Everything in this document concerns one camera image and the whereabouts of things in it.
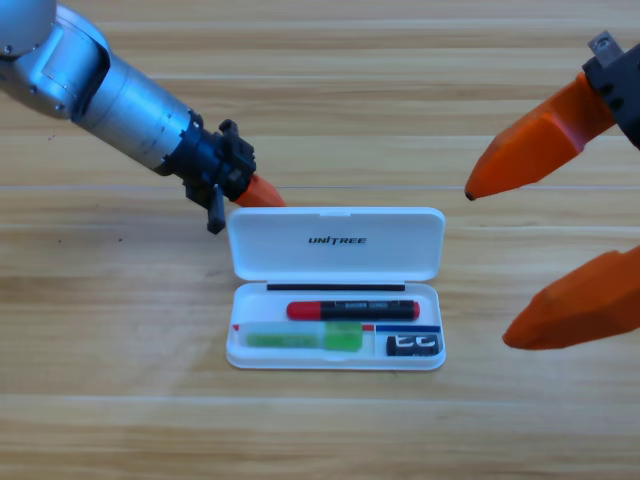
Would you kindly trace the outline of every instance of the blue strip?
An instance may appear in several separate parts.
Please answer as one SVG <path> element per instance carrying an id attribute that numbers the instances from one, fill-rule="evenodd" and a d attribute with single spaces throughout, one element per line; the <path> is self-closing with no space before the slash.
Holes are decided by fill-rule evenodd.
<path id="1" fill-rule="evenodd" d="M 376 332 L 440 333 L 436 325 L 376 325 Z"/>

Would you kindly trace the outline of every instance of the box lid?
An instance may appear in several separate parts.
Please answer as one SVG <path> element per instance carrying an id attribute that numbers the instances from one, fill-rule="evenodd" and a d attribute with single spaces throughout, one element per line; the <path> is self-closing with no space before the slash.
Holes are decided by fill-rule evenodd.
<path id="1" fill-rule="evenodd" d="M 395 283 L 438 274 L 445 217 L 429 207 L 245 207 L 227 228 L 245 280 Z"/>

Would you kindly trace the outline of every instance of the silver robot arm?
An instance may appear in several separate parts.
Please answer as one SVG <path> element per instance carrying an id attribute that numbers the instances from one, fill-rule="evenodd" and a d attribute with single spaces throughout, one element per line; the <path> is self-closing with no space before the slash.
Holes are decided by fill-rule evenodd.
<path id="1" fill-rule="evenodd" d="M 220 133 L 115 55 L 87 19 L 55 0 L 0 0 L 0 89 L 41 114 L 70 120 L 148 169 L 183 180 L 186 196 L 225 226 L 223 195 L 242 206 L 282 206 L 254 174 L 251 145 L 225 120 Z"/>

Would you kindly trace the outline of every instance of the red marker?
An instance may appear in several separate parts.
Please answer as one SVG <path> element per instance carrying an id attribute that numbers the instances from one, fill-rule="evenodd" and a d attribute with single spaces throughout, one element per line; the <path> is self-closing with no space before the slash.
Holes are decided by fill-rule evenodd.
<path id="1" fill-rule="evenodd" d="M 291 320 L 415 320 L 420 305 L 413 300 L 346 302 L 293 302 L 287 306 Z"/>

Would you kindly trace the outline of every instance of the white plastic box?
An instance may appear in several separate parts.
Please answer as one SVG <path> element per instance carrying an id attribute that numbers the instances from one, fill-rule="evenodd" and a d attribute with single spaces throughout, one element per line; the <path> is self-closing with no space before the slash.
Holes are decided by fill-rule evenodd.
<path id="1" fill-rule="evenodd" d="M 440 269 L 445 217 L 427 207 L 239 208 L 228 218 L 236 275 L 250 281 L 235 293 L 227 359 L 238 368 L 433 370 L 446 358 L 437 292 L 422 283 Z M 241 343 L 248 322 L 293 322 L 294 301 L 414 300 L 415 321 L 362 320 L 357 352 L 263 348 Z M 384 328 L 395 331 L 380 332 Z M 388 356 L 387 338 L 436 334 L 432 356 Z"/>

